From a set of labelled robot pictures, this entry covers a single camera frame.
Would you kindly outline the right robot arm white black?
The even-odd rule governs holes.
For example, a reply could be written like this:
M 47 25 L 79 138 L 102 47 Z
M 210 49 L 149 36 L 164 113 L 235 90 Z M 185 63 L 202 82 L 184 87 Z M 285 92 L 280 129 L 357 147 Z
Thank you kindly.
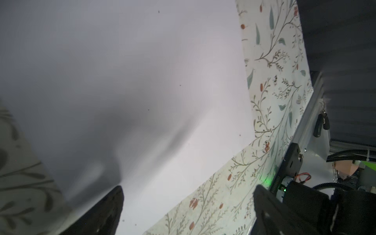
M 376 232 L 376 153 L 345 150 L 329 156 L 335 167 L 350 168 L 348 180 L 308 186 L 311 175 L 300 172 L 303 155 L 296 143 L 272 181 L 260 215 L 267 235 L 373 235 Z

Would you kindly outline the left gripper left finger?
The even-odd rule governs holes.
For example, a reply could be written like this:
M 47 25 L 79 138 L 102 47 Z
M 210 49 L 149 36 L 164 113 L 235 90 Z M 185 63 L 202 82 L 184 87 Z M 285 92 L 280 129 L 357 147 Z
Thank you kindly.
M 61 235 L 114 235 L 123 209 L 121 186 L 114 187 Z

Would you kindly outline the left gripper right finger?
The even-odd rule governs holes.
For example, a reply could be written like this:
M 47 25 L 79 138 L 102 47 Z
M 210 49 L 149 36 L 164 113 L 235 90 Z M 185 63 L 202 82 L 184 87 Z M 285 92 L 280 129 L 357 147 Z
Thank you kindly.
M 318 231 L 281 203 L 269 190 L 257 185 L 253 194 L 255 235 L 318 235 Z

